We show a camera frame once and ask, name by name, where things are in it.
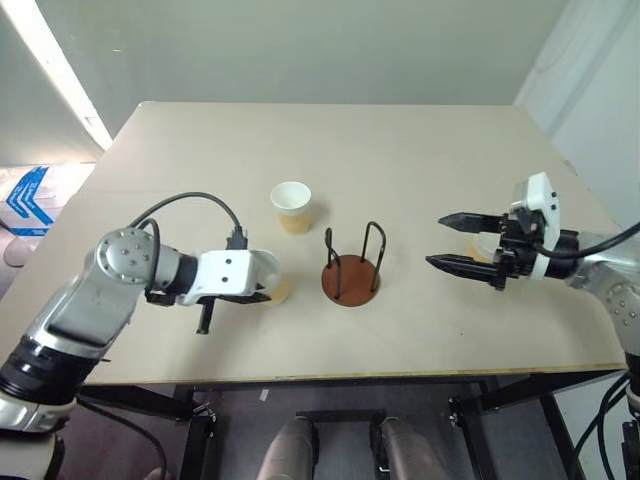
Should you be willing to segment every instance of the paper cup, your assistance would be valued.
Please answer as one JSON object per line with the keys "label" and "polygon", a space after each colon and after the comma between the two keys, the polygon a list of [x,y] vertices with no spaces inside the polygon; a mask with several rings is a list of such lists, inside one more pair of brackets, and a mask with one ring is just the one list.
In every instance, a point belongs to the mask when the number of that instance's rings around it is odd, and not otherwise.
{"label": "paper cup", "polygon": [[480,232],[467,247],[467,256],[477,262],[493,262],[493,256],[500,246],[500,235]]}
{"label": "paper cup", "polygon": [[271,203],[278,210],[278,219],[288,233],[299,234],[311,225],[311,190],[304,183],[283,182],[271,190]]}
{"label": "paper cup", "polygon": [[279,305],[289,295],[289,282],[282,276],[280,262],[268,250],[251,250],[253,254],[254,278],[262,285],[256,292],[269,295],[271,300],[263,305]]}

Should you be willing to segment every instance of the blue and white box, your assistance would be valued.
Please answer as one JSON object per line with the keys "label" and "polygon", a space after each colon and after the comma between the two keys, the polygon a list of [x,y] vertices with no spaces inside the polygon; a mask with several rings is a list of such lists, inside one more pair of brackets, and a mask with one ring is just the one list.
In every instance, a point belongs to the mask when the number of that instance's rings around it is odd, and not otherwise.
{"label": "blue and white box", "polygon": [[0,221],[21,237],[43,237],[94,168],[92,163],[0,169]]}

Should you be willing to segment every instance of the fluorescent light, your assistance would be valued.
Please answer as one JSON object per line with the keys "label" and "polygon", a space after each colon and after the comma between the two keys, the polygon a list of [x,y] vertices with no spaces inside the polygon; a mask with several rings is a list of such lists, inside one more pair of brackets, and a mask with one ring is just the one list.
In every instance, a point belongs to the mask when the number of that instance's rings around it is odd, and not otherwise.
{"label": "fluorescent light", "polygon": [[0,6],[85,130],[103,150],[113,140],[44,20],[35,0],[0,0]]}

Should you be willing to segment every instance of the beige tabletop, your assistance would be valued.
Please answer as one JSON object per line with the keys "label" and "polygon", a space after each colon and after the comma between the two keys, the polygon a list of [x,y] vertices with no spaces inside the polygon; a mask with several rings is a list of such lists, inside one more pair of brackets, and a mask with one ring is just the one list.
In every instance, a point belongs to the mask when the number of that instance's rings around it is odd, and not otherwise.
{"label": "beige tabletop", "polygon": [[[200,308],[142,299],[92,383],[240,381],[586,370],[622,365],[610,321],[563,282],[509,280],[505,292],[428,265],[464,254],[472,236],[437,224],[457,211],[500,214],[514,185],[546,171],[564,228],[616,227],[527,115],[515,107],[144,103],[70,201],[0,303],[0,356],[50,295],[82,268],[106,232],[177,192],[219,195],[273,251],[295,288],[276,307],[219,302],[211,333]],[[284,233],[269,192],[311,188],[314,223]],[[186,200],[154,215],[185,253],[224,248],[231,223]],[[341,254],[360,251],[376,220],[388,237],[381,287],[340,307],[320,286],[324,230]],[[370,258],[378,239],[371,238]]]}

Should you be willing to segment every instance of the black metal wire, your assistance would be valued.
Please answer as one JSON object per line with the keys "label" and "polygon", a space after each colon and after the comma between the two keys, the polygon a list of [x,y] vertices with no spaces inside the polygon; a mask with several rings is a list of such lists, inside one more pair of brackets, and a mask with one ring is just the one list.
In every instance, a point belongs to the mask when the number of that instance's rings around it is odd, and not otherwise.
{"label": "black metal wire", "polygon": [[153,252],[151,253],[151,272],[147,280],[147,286],[144,289],[146,295],[153,290],[153,286],[155,285],[156,274],[158,273],[158,261],[160,259],[160,227],[158,226],[158,222],[149,217],[145,218],[140,225],[138,225],[138,228],[144,230],[147,225],[151,225],[151,229],[153,230]]}
{"label": "black metal wire", "polygon": [[370,221],[367,223],[367,228],[364,231],[364,244],[362,245],[362,254],[360,255],[360,262],[364,262],[364,256],[367,253],[367,243],[369,242],[369,230],[371,227],[375,227],[378,232],[380,232],[380,236],[382,237],[382,243],[380,245],[380,251],[378,252],[378,260],[376,261],[376,267],[373,271],[373,278],[371,279],[371,287],[369,287],[370,292],[376,291],[376,282],[378,277],[380,276],[380,265],[382,264],[382,257],[384,256],[384,252],[387,248],[387,235],[384,233],[384,230],[377,222]]}
{"label": "black metal wire", "polygon": [[629,378],[629,373],[625,372],[618,380],[616,380],[616,382],[613,385],[611,385],[611,387],[609,387],[609,390],[607,390],[604,396],[602,397],[603,401],[607,399],[607,402],[605,403],[606,407],[604,408],[604,410],[598,409],[598,413],[596,413],[596,416],[593,418],[593,420],[591,420],[591,422],[589,423],[589,425],[587,426],[583,434],[580,436],[578,443],[576,443],[576,447],[573,451],[573,458],[571,459],[571,469],[569,470],[569,476],[568,476],[569,480],[575,480],[576,478],[576,475],[578,472],[578,461],[580,457],[580,452],[582,451],[584,444],[587,443],[587,440],[591,435],[591,433],[597,427],[600,416],[606,415],[607,412],[609,412],[609,410],[611,410],[618,403],[620,403],[620,400],[622,400],[625,397],[626,392],[623,389],[618,393],[616,393],[615,396],[611,399],[611,401],[608,400],[618,388],[624,385],[624,383],[627,381],[628,378]]}
{"label": "black metal wire", "polygon": [[336,279],[337,279],[336,294],[333,296],[333,298],[337,300],[338,298],[340,298],[340,283],[342,282],[342,264],[340,262],[340,255],[338,255],[338,252],[336,252],[331,246],[332,238],[333,238],[332,230],[331,228],[327,228],[324,231],[324,244],[328,250],[327,269],[331,268],[331,256],[333,255],[333,258],[335,259],[335,262],[336,262],[336,266],[338,267],[338,270],[336,272]]}
{"label": "black metal wire", "polygon": [[584,250],[579,250],[577,252],[553,252],[544,248],[541,243],[534,243],[533,248],[535,248],[536,252],[538,252],[539,254],[549,258],[558,258],[561,260],[584,258],[588,257],[589,255],[595,255],[596,253],[609,250],[610,248],[613,248],[616,245],[629,240],[638,232],[640,232],[640,222],[632,225],[618,235],[614,235],[613,237],[606,239],[604,242],[585,248]]}
{"label": "black metal wire", "polygon": [[91,410],[92,412],[97,413],[98,415],[102,415],[103,417],[113,420],[114,422],[118,422],[119,424],[124,425],[127,428],[130,428],[134,432],[139,433],[144,438],[149,440],[153,444],[153,447],[155,448],[156,452],[158,453],[158,459],[160,460],[160,478],[161,480],[165,479],[167,475],[167,456],[164,453],[162,444],[156,437],[154,437],[151,433],[149,433],[147,430],[145,430],[141,426],[136,425],[135,423],[127,420],[126,418],[122,418],[119,415],[103,410],[93,405],[92,403],[86,402],[80,397],[76,398],[76,402],[81,407],[84,407],[87,410]]}
{"label": "black metal wire", "polygon": [[212,202],[217,203],[218,205],[220,205],[220,207],[222,207],[222,209],[227,213],[227,215],[229,215],[229,217],[233,221],[236,228],[240,228],[240,229],[242,228],[240,226],[240,222],[238,221],[238,217],[236,217],[236,214],[233,213],[233,210],[231,210],[231,208],[229,208],[229,206],[226,203],[224,203],[222,200],[220,200],[218,197],[206,192],[184,192],[184,193],[179,193],[178,195],[173,195],[172,197],[165,198],[164,200],[159,201],[158,203],[156,203],[152,207],[149,207],[147,210],[145,210],[140,215],[138,215],[135,219],[131,221],[131,223],[128,226],[137,227],[138,224],[141,223],[145,218],[147,218],[152,213],[160,210],[162,207],[170,203],[173,203],[177,200],[182,200],[183,198],[190,198],[190,197],[206,198],[207,200],[211,200]]}

